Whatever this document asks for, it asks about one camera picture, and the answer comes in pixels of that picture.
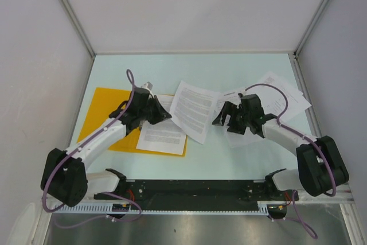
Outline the printed paper sheet front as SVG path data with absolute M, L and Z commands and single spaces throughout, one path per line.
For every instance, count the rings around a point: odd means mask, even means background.
M 157 154 L 185 155 L 186 134 L 171 120 L 155 125 L 145 121 L 136 148 Z

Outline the printed paper sheet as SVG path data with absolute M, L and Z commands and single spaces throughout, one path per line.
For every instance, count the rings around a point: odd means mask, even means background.
M 171 120 L 155 125 L 145 121 L 136 148 L 157 154 L 185 155 L 186 134 Z
M 181 81 L 170 106 L 172 121 L 200 144 L 204 144 L 220 93 Z

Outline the printed paper sheet top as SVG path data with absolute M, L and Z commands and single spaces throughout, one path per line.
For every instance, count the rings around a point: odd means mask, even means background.
M 204 144 L 220 93 L 181 81 L 170 106 L 172 121 L 200 144 Z

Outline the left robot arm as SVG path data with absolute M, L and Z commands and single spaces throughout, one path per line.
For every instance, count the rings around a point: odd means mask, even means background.
M 85 196 L 107 192 L 115 199 L 127 192 L 123 175 L 112 169 L 87 173 L 102 153 L 127 137 L 143 122 L 152 125 L 171 118 L 148 88 L 134 88 L 127 101 L 109 114 L 94 132 L 65 150 L 55 148 L 47 156 L 41 179 L 43 198 L 50 195 L 63 205 L 74 207 Z

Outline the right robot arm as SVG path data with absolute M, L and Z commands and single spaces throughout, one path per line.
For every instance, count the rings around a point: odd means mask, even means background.
M 266 114 L 255 94 L 239 94 L 239 98 L 238 105 L 226 101 L 212 124 L 226 126 L 227 132 L 234 134 L 250 131 L 296 156 L 296 169 L 280 169 L 268 175 L 270 182 L 265 184 L 264 192 L 269 199 L 279 199 L 286 190 L 333 197 L 337 187 L 348 182 L 349 173 L 332 137 L 315 137 L 292 129 L 276 115 Z

